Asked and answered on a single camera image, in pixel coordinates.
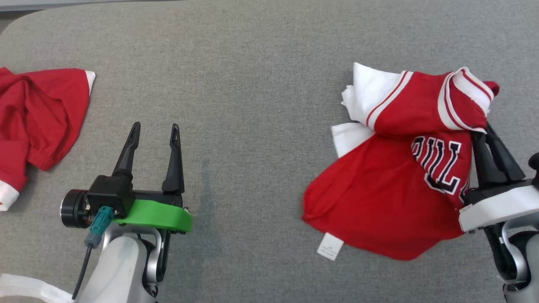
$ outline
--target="teal cable connector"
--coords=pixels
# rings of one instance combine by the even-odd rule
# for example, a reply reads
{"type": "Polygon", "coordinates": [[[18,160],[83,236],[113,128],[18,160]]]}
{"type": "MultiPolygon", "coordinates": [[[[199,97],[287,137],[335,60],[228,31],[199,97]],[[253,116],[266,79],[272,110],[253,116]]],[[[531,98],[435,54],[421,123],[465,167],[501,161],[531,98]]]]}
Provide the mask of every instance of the teal cable connector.
{"type": "Polygon", "coordinates": [[[108,206],[102,206],[99,209],[98,215],[95,217],[94,222],[90,225],[90,234],[84,240],[84,245],[91,248],[97,248],[101,243],[101,238],[105,233],[105,230],[112,222],[114,218],[114,210],[108,206]]]}

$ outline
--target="red and white jersey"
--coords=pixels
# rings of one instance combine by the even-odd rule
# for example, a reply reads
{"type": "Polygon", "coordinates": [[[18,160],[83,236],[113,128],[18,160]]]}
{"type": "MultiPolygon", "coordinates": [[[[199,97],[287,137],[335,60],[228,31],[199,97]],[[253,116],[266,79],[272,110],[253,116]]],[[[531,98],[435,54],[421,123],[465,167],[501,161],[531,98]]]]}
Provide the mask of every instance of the red and white jersey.
{"type": "Polygon", "coordinates": [[[484,132],[498,91],[465,67],[395,74],[355,63],[342,104],[360,123],[332,127],[340,158],[307,188],[303,219],[352,246],[404,260],[461,235],[469,132],[484,132]]]}
{"type": "Polygon", "coordinates": [[[26,183],[26,163],[49,170],[71,149],[95,73],[66,68],[13,74],[0,68],[0,211],[26,183]]]}

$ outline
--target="black cable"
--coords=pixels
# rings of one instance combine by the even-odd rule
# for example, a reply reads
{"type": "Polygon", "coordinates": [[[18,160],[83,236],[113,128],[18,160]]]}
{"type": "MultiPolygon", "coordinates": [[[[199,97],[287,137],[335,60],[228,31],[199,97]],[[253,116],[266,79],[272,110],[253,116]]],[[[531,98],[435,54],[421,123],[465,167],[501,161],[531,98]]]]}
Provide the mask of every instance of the black cable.
{"type": "Polygon", "coordinates": [[[86,255],[84,256],[84,262],[82,263],[82,268],[80,269],[79,280],[77,281],[77,285],[75,286],[75,290],[73,291],[73,296],[71,297],[71,300],[75,300],[77,298],[80,285],[82,284],[84,274],[86,273],[86,267],[88,267],[88,261],[90,260],[91,253],[92,253],[92,246],[89,245],[88,249],[86,250],[86,255]]]}

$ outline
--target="white care label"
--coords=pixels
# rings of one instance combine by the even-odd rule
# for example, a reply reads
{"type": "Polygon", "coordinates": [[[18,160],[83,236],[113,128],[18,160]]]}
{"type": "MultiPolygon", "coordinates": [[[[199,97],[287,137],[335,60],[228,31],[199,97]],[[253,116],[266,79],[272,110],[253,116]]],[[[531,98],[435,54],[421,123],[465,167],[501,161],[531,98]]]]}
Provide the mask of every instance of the white care label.
{"type": "Polygon", "coordinates": [[[322,243],[320,243],[320,246],[316,252],[332,261],[335,261],[335,258],[337,258],[337,254],[341,250],[343,243],[343,240],[326,232],[324,238],[322,239],[322,243]]]}

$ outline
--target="red fabric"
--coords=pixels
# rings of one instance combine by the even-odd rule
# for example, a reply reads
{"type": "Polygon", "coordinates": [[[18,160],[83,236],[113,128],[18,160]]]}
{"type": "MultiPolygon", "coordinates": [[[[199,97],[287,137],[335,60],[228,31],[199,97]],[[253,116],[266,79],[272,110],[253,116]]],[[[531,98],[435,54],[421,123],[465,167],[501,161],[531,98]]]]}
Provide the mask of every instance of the red fabric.
{"type": "MultiPolygon", "coordinates": [[[[462,234],[458,210],[472,144],[467,130],[451,131],[438,114],[446,75],[413,74],[377,118],[376,134],[309,185],[305,222],[351,246],[400,260],[462,234]]],[[[496,83],[487,85],[498,92],[496,83]]],[[[482,109],[449,87],[448,102],[458,116],[485,128],[482,109]]]]}
{"type": "Polygon", "coordinates": [[[84,70],[0,68],[0,180],[20,192],[27,161],[42,170],[57,164],[77,140],[88,102],[84,70]]]}

